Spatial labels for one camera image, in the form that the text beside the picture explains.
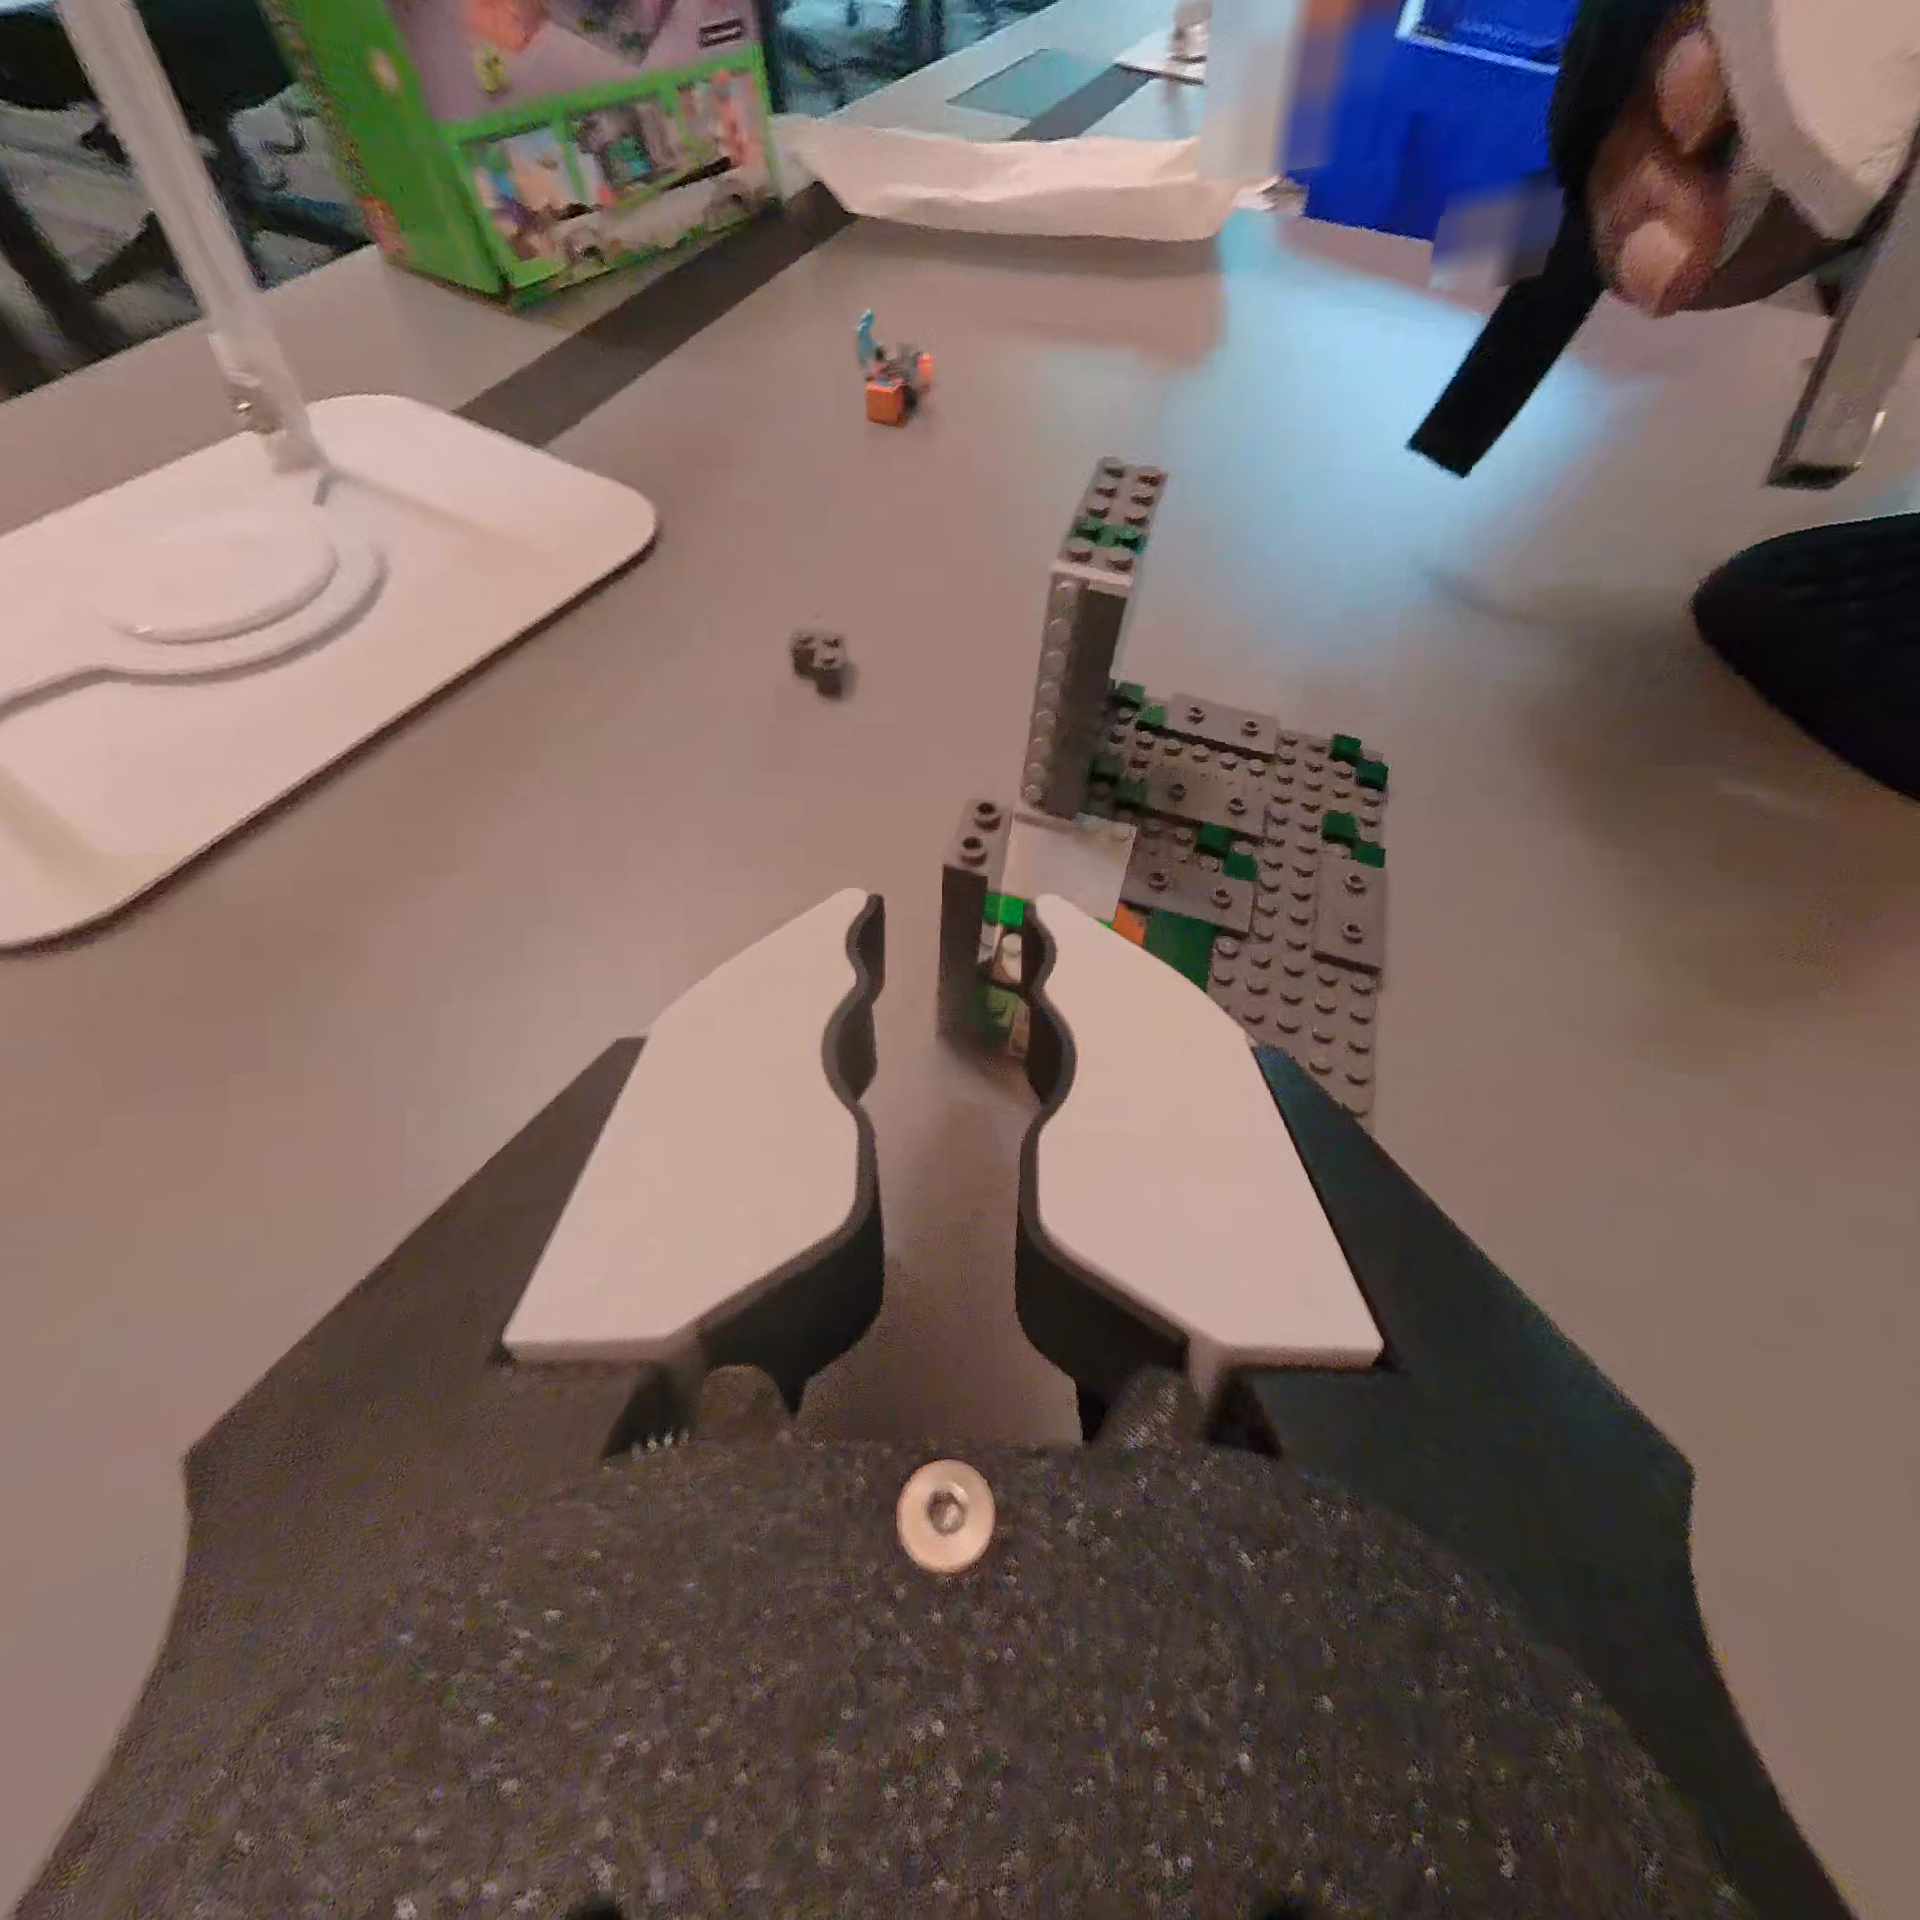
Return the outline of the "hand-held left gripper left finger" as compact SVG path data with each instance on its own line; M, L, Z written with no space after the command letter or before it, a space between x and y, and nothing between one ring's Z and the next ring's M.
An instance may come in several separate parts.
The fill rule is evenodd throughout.
M849 887L654 1018L504 1327L518 1365L654 1365L688 1397L752 1366L799 1409L854 1350L886 1275L882 945L882 897Z

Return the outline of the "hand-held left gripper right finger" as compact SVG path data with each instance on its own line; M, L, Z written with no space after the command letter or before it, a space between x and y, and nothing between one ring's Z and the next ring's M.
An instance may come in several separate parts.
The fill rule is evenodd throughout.
M1377 1368L1386 1331L1236 1021L1065 896L1027 914L1025 1005L1017 1318L1082 1432L1144 1371L1211 1414L1244 1374Z

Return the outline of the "grey brick baseplate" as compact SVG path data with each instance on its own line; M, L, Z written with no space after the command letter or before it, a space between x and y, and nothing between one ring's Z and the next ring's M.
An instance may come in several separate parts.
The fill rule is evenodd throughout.
M974 1026L959 1043L1025 1055L1025 923L1040 896L1060 896L1370 1117L1386 758L1355 734L1314 736L1264 711L1122 680L1094 774L1072 823L1003 803L1011 840L980 939Z

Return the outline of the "tall grey pillar brick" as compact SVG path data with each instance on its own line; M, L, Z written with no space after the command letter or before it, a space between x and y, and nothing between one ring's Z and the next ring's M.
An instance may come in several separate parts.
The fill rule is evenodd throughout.
M947 840L935 1029L948 1041L961 1041L974 1026L980 939L992 923L990 897L1002 887L1011 823L1003 803L969 800Z

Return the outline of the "grey desk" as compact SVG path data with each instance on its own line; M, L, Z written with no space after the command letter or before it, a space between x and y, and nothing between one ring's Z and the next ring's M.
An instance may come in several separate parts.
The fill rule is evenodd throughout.
M934 353L870 423L857 318ZM1819 323L1604 306L1472 479L1403 449L1476 315L1420 246L823 240L640 366L371 256L287 288L322 392L554 424L660 536L178 885L4 958L4 1905L146 1678L180 1457L614 1039L856 885L892 1271L808 1399L1052 1437L1006 1082L934 1033L939 857L1006 792L1094 459L1168 471L1127 672L1391 763L1377 1137L1697 1469L1703 1613L1860 1914L1916 1914L1916 803L1705 651L1700 576L1916 504L1916 373L1762 486ZM842 630L843 701L790 637Z

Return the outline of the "person's right hand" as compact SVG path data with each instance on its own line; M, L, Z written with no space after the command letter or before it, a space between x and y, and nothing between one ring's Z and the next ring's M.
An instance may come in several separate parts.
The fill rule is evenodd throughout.
M1840 256L1784 193L1742 201L1736 144L1707 8L1682 5L1656 34L1587 181L1598 267L1624 304L1652 319L1753 304Z

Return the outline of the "blue storage bin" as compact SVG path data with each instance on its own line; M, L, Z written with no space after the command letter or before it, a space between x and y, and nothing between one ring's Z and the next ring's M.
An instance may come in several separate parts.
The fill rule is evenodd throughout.
M1280 137L1303 215L1432 240L1451 206L1547 176L1574 2L1308 5Z

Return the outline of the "white paper bag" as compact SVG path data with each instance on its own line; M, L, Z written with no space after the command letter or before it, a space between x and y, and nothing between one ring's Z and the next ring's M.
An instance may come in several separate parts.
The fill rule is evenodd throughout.
M1308 2L1211 2L1198 170L1247 186L1284 169Z
M786 184L817 183L857 218L996 238L1186 246L1280 183L1206 174L1193 137L969 142L779 113L776 153Z

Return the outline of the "white book stand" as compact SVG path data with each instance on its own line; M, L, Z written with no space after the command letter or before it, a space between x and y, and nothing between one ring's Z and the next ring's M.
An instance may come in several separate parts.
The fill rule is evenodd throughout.
M134 5L63 5L66 37L202 302L238 432L4 534L4 715L90 687L279 678L226 709L166 790L116 774L104 847L4 774L4 951L145 897L446 685L579 605L658 539L656 504L440 407L306 407Z

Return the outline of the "small toy minifigure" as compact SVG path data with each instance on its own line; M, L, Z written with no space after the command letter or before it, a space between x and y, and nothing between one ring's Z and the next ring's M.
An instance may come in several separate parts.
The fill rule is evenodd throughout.
M931 349L888 344L870 306L856 323L856 362L863 379L865 416L873 424L906 424L934 389Z

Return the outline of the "green toy set box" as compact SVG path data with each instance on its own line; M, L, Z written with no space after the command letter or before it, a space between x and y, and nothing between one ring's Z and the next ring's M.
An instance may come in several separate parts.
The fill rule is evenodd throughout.
M271 2L369 240L535 304L779 199L756 2Z

